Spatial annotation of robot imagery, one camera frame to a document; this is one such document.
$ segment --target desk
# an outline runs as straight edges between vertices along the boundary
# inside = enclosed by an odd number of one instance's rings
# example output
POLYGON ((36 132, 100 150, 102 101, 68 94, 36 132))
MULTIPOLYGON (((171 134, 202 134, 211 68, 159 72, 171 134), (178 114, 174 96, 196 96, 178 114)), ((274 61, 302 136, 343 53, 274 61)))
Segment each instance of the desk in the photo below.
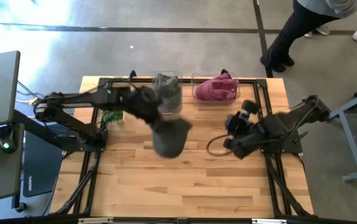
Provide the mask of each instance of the desk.
MULTIPOLYGON (((96 86, 99 78, 83 77, 80 91, 96 86)), ((288 111, 283 80, 268 78, 267 85, 272 112, 288 111)), ((233 155, 213 157, 205 149, 211 138, 226 133, 226 116, 235 114, 245 99, 254 100, 252 85, 241 84, 240 88, 241 97, 230 106, 196 107, 191 84, 183 84, 180 114, 192 122, 193 128, 185 150, 176 159, 160 158, 152 150, 150 129, 130 114, 124 115, 124 122, 110 124, 107 146, 98 168, 91 216, 273 217, 264 156, 257 151, 241 161, 233 155)), ((262 105, 263 114, 267 114, 263 100, 262 105)), ((91 108, 77 109, 75 117, 90 123, 92 111, 91 108)), ((257 121, 257 116, 251 116, 251 121, 257 121)), ((222 142, 213 144, 213 149, 224 150, 222 142)), ((82 161, 83 153, 74 152, 62 162, 51 212, 58 210, 77 186, 82 161)), ((290 154, 282 155, 282 161, 288 188, 304 209, 312 213, 300 161, 290 154)), ((277 194, 283 210, 281 192, 278 190, 277 194)))

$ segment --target black pants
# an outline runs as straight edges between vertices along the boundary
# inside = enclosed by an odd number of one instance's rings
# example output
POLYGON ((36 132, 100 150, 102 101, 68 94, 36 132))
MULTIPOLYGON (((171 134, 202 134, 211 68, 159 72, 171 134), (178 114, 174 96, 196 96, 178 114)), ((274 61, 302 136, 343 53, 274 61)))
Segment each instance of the black pants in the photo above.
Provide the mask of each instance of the black pants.
POLYGON ((285 23, 284 28, 269 47, 262 61, 267 67, 281 64, 289 58, 289 49, 295 39, 315 30, 320 25, 337 20, 332 16, 319 15, 304 8, 297 0, 293 0, 293 13, 285 23))

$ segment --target gray shirt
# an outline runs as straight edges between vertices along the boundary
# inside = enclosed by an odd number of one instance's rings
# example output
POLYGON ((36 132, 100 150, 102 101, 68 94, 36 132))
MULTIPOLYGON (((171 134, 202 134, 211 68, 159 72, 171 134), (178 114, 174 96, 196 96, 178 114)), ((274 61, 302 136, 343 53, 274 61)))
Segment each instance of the gray shirt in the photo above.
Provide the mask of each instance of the gray shirt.
POLYGON ((326 16, 345 18, 357 11, 357 0, 297 0, 306 9, 326 16))

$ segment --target computer mouse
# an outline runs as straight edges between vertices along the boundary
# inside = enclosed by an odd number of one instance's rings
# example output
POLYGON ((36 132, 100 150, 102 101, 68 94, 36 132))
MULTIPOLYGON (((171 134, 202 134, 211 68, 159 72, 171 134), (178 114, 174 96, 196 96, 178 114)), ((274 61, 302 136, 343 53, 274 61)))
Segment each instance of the computer mouse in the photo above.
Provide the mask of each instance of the computer mouse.
POLYGON ((0 133, 0 146, 4 153, 10 154, 17 150, 17 144, 14 140, 14 131, 10 127, 6 127, 0 133))

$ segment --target green object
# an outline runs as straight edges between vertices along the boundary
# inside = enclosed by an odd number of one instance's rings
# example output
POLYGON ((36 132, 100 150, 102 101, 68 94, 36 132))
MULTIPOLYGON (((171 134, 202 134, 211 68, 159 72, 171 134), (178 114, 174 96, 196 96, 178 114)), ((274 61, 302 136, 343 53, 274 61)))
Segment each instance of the green object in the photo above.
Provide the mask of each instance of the green object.
POLYGON ((123 119, 123 111, 103 111, 103 122, 112 123, 123 119))

